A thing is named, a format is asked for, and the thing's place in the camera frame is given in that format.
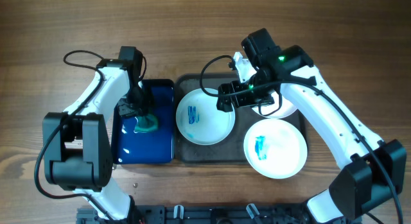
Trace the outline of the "green yellow sponge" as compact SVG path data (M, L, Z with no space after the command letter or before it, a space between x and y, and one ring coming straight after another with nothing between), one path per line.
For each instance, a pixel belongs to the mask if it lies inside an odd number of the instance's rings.
M135 133L154 132L159 129L159 120L153 114L145 116L136 116L136 125L134 127Z

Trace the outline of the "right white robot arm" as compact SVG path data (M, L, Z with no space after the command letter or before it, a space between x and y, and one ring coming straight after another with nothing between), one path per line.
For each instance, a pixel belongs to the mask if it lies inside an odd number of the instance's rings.
M402 144L385 142L370 131L325 83L313 60L299 46L244 45L246 60L232 60L238 72L254 74L218 89L218 110L269 105L278 92L297 107L323 138L340 172L330 186L307 201L317 223L355 220L382 203L399 205L407 153Z

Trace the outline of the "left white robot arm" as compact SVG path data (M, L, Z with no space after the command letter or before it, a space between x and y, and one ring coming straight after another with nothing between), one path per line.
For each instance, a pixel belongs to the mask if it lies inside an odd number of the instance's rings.
M40 164L49 184L69 191L66 198L83 197L100 220L133 223L138 212L134 199L112 178L113 156L106 123L117 109L122 118L136 118L138 132L153 132L159 120L149 107L151 90L139 73L144 58L101 59L96 76L83 94L63 112L50 112L43 120L44 144L36 161L34 179L40 193L57 200L62 195L46 192L39 181Z

